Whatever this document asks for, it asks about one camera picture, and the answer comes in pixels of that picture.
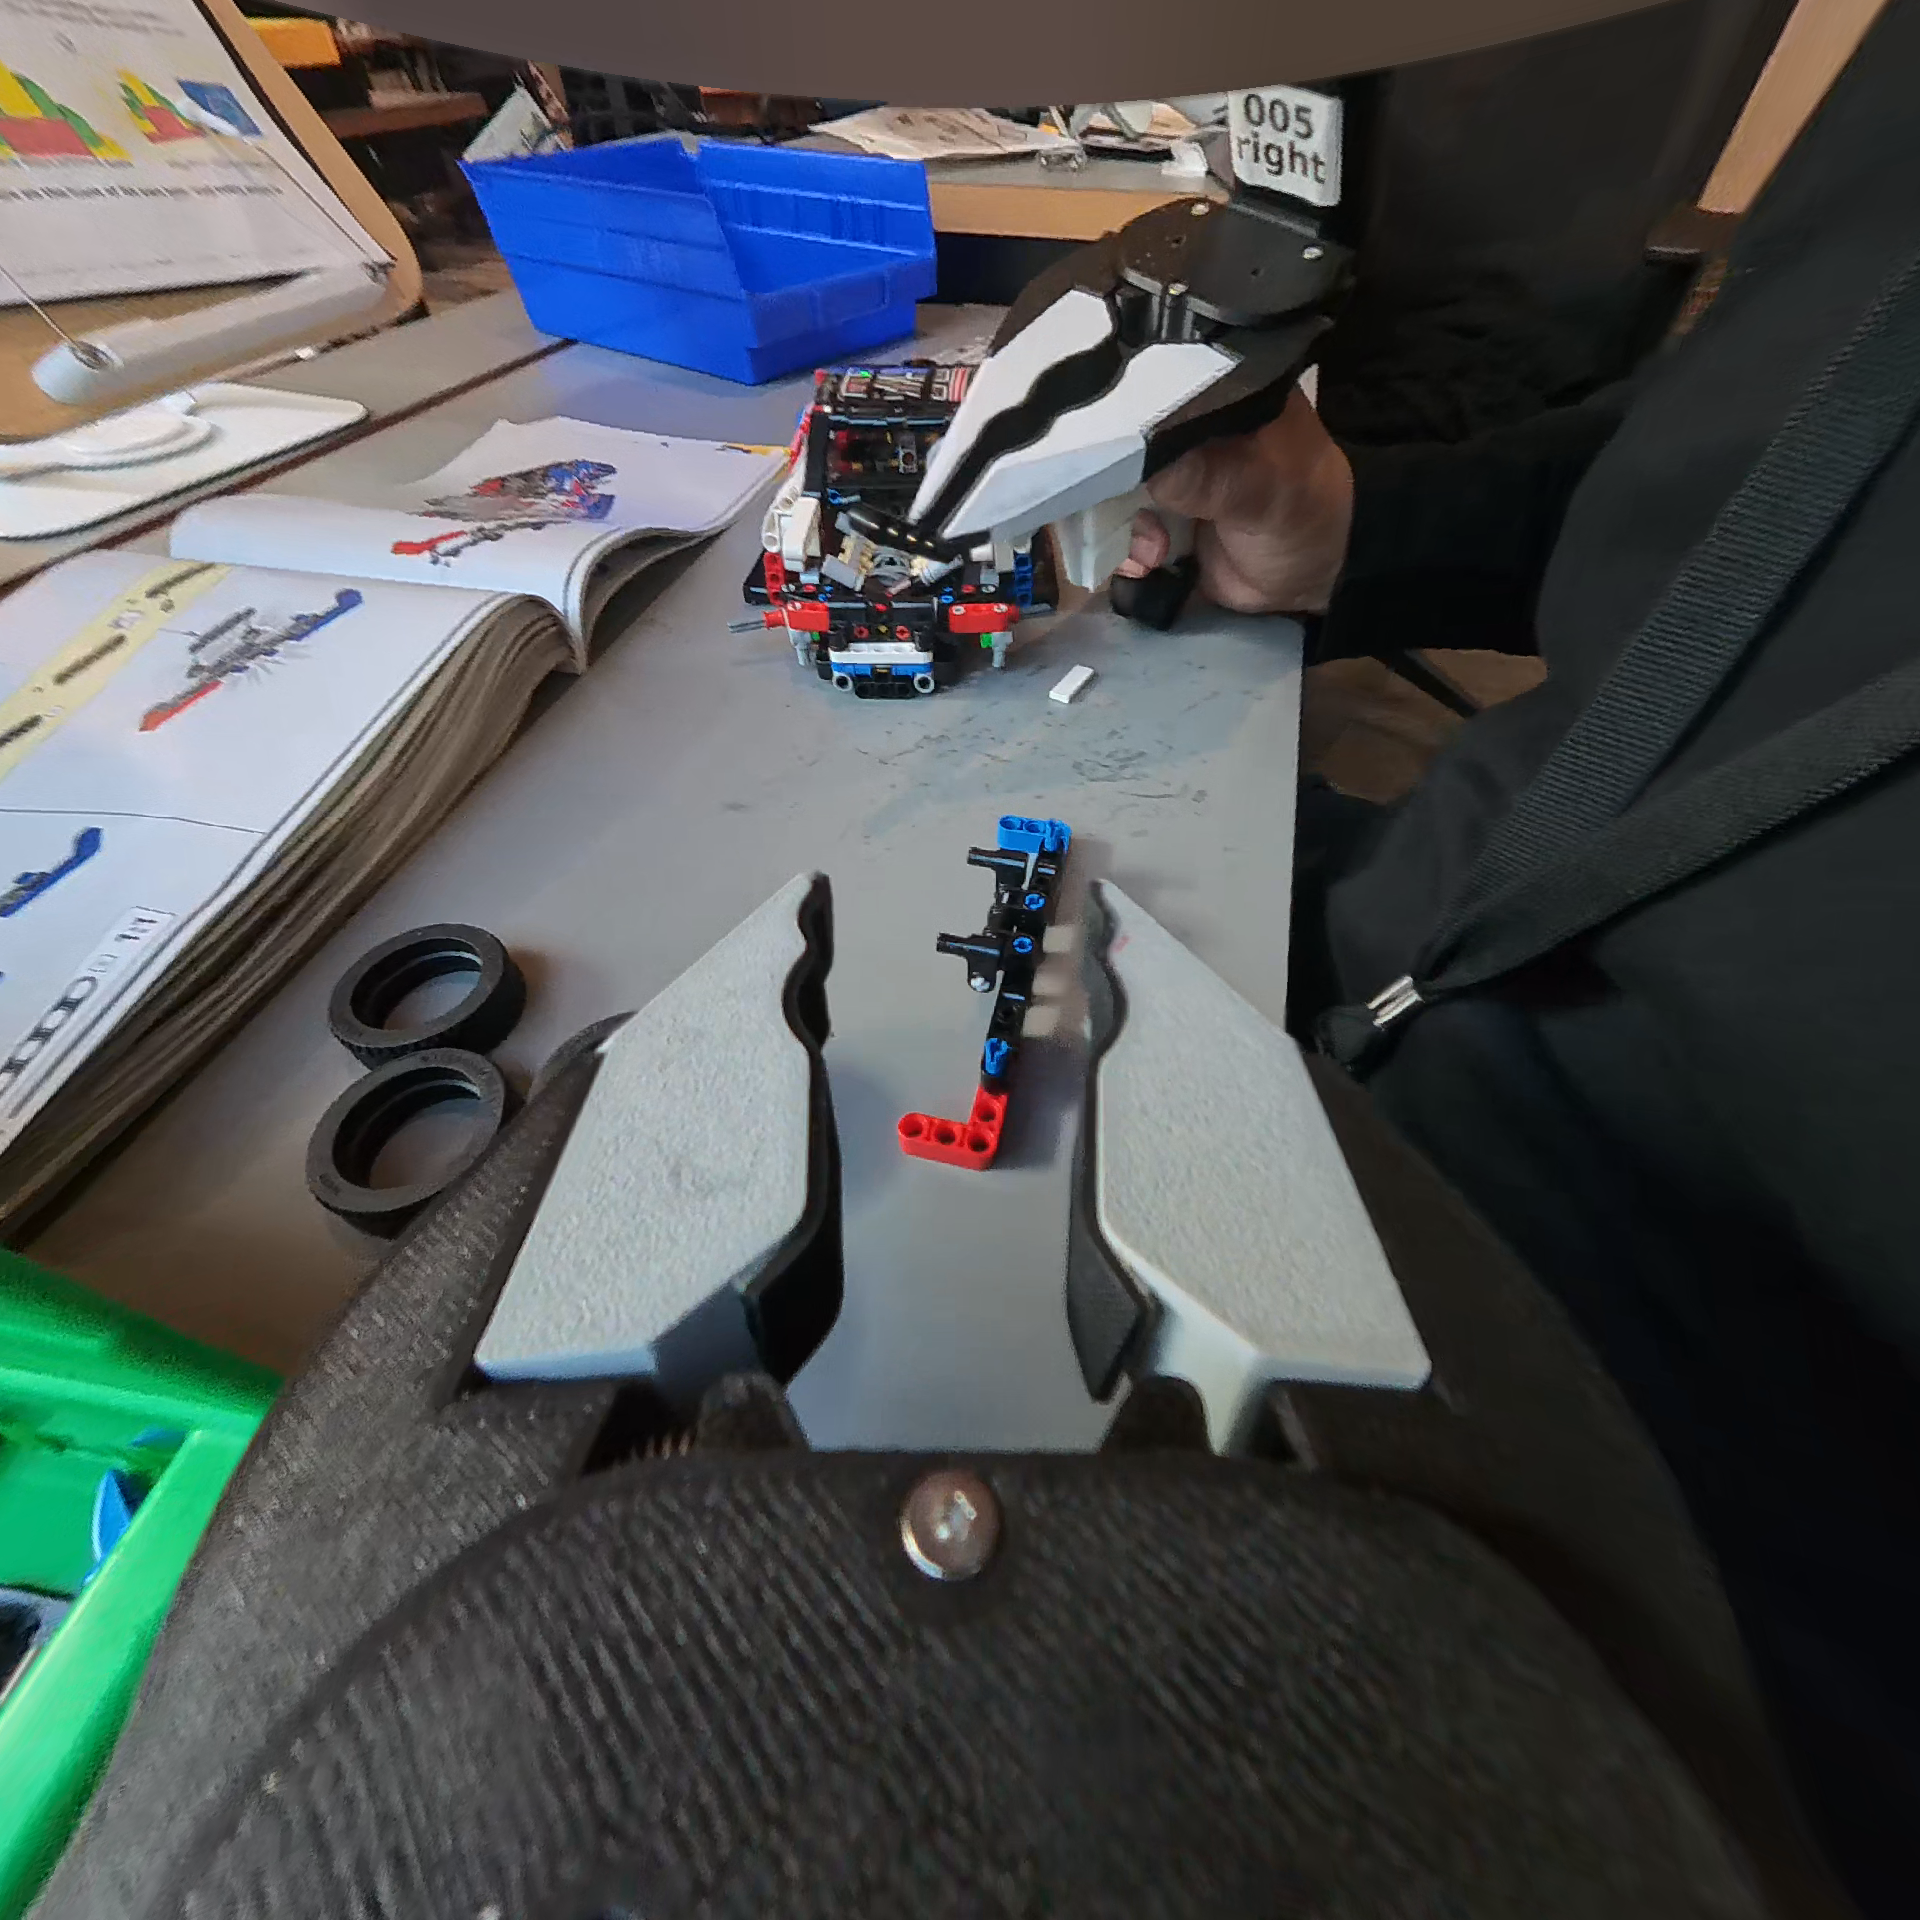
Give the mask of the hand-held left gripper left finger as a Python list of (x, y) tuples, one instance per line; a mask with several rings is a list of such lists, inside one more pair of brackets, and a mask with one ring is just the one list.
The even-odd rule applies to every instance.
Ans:
[(473, 1352), (490, 1381), (781, 1386), (842, 1303), (832, 887), (801, 874), (597, 1050)]

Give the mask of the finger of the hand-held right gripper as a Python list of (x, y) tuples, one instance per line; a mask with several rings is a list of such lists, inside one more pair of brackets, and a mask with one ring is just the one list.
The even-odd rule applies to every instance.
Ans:
[(957, 522), (962, 500), (996, 458), (1104, 392), (1118, 366), (1113, 302), (1078, 288), (1055, 295), (968, 378), (908, 517)]
[(1188, 399), (1239, 366), (1214, 344), (1149, 344), (1129, 356), (1098, 395), (1054, 407), (1041, 386), (1098, 371), (1082, 352), (1037, 378), (1021, 399), (999, 402), (990, 380), (1010, 373), (1001, 355), (977, 371), (927, 463), (927, 536), (938, 544), (1020, 539), (1048, 522), (1133, 494), (1144, 445)]

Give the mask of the brick-built model vehicle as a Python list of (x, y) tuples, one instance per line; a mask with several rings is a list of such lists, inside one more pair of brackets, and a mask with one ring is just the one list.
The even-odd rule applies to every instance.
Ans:
[(735, 626), (781, 632), (818, 682), (863, 702), (927, 696), (973, 650), (1002, 664), (1058, 606), (1046, 533), (938, 546), (905, 524), (970, 366), (823, 368), (768, 506)]

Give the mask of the red L-shaped brick beam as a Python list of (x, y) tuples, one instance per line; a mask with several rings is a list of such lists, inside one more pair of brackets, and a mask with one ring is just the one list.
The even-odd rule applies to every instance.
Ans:
[(976, 1088), (964, 1118), (941, 1118), (922, 1110), (902, 1112), (895, 1122), (901, 1151), (916, 1162), (948, 1168), (992, 1168), (1001, 1149), (1001, 1130), (1010, 1096), (1002, 1091)]

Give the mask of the black brick beam assembly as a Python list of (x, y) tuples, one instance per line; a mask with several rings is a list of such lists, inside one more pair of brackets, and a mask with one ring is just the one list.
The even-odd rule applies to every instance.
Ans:
[(993, 843), (970, 847), (967, 863), (992, 875), (992, 909), (977, 933), (938, 933), (934, 948), (967, 967), (973, 991), (992, 996), (977, 1080), (1005, 1092), (1021, 1047), (1046, 931), (1063, 893), (1068, 855), (1037, 855), (1025, 861), (996, 850)]

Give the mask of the person's right forearm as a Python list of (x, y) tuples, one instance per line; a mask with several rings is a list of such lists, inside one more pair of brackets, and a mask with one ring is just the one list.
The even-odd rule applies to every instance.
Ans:
[(1342, 442), (1350, 534), (1319, 615), (1319, 653), (1429, 642), (1532, 655), (1569, 500), (1648, 382), (1642, 368), (1453, 444)]

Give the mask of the grey desk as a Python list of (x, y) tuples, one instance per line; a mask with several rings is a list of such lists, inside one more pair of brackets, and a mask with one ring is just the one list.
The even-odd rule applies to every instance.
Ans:
[[(1085, 1066), (1080, 892), (1110, 878), (1265, 1018), (1285, 1011), (1300, 635), (1188, 606), (1167, 632), (1063, 598), (1002, 669), (863, 704), (730, 632), (757, 533), (644, 571), (580, 679), (553, 679), (495, 767), (325, 947), (60, 1198), (23, 1255), (293, 1374), (381, 1253), (303, 1186), (351, 1068), (330, 983), (428, 922), (489, 927), (530, 998), (524, 1088), (590, 1021), (649, 1000), (773, 892), (826, 874), (826, 1070), (842, 1144), (845, 1303), (793, 1383), (830, 1448), (1085, 1448), (1104, 1422), (1064, 1326), (1072, 1131)], [(1069, 664), (1095, 668), (1072, 706)], [(1072, 874), (985, 1172), (905, 1158), (905, 1110), (957, 1116), (988, 1000), (936, 956), (990, 898), (967, 850), (1001, 814), (1064, 818)]]

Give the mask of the person's right hand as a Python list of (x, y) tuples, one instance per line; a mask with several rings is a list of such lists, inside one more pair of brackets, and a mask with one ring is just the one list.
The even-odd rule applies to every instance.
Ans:
[(1191, 525), (1197, 588), (1241, 615), (1327, 610), (1353, 530), (1353, 469), (1304, 391), (1256, 432), (1214, 439), (1146, 479), (1146, 506), (1114, 578), (1142, 578)]

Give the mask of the black rubber tyre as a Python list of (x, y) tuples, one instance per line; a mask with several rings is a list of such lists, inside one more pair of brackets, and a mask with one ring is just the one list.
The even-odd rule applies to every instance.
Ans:
[[(464, 1103), (473, 1134), (460, 1158), (409, 1184), (372, 1184), (384, 1148), (423, 1112)], [(303, 1151), (310, 1198), (346, 1227), (388, 1240), (429, 1211), (508, 1130), (520, 1096), (490, 1059), (465, 1047), (425, 1047), (362, 1071), (321, 1112)]]
[[(398, 1007), (431, 981), (457, 976), (464, 994), (428, 1020)], [(366, 950), (333, 986), (326, 1027), (349, 1055), (376, 1070), (431, 1050), (490, 1054), (520, 1020), (525, 978), (508, 947), (469, 924), (428, 924)]]
[(597, 1055), (602, 1050), (602, 1044), (617, 1032), (617, 1029), (623, 1027), (631, 1020), (633, 1020), (631, 1012), (597, 1020), (597, 1021), (586, 1024), (582, 1031), (577, 1031), (575, 1035), (572, 1035), (569, 1039), (565, 1039), (559, 1047), (556, 1047), (546, 1055), (541, 1068), (534, 1071), (534, 1078), (527, 1085), (525, 1099), (527, 1102), (540, 1099), (540, 1095), (546, 1088), (551, 1088), (553, 1080), (558, 1077), (561, 1077), (569, 1068), (574, 1068), (577, 1060), (590, 1060), (592, 1055)]

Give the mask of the loose paper sheets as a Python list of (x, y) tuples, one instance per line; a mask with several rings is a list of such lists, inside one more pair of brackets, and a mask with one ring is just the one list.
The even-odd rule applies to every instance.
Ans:
[(1165, 160), (1225, 123), (1228, 102), (1210, 93), (1174, 102), (1039, 108), (1025, 119), (985, 108), (876, 106), (813, 123), (812, 133), (886, 160), (1078, 162), (1090, 156)]

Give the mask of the blue storage bin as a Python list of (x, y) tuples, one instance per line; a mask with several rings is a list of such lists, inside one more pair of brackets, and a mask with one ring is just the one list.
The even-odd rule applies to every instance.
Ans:
[(464, 173), (537, 332), (745, 386), (909, 339), (936, 288), (911, 160), (646, 135)]

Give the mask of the open instruction booklet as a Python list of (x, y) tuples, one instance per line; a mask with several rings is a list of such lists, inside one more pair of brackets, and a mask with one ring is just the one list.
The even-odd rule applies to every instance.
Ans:
[(774, 445), (494, 422), (336, 500), (228, 494), (165, 558), (4, 598), (2, 1213), (29, 1218), (215, 1050), (582, 675), (609, 596)]

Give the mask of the adjoining table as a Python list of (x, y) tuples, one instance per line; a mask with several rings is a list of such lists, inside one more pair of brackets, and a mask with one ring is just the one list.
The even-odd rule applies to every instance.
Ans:
[(98, 546), (116, 548), (162, 536), (173, 517), (206, 495), (286, 475), (362, 437), (413, 420), (447, 399), (527, 368), (561, 344), (561, 339), (534, 330), (519, 295), (501, 283), (484, 296), (431, 308), (418, 320), (384, 326), (351, 342), (298, 349), (276, 366), (242, 368), (230, 375), (230, 383), (249, 391), (294, 392), (308, 399), (351, 399), (361, 405), (362, 413), (321, 439), (236, 469), (221, 479), (192, 486), (178, 495), (104, 518), (87, 530), (39, 541), (6, 541), (2, 548), (2, 590), (8, 591), (48, 566)]

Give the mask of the green parts tray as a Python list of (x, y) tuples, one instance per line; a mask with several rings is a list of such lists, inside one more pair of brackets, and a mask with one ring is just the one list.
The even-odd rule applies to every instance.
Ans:
[(2, 1915), (102, 1779), (280, 1381), (2, 1255)]

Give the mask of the white stand base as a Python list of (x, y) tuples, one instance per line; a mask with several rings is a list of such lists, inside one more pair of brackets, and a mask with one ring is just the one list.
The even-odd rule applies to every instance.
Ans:
[(2, 539), (84, 533), (366, 419), (356, 399), (209, 382), (12, 444), (2, 447)]

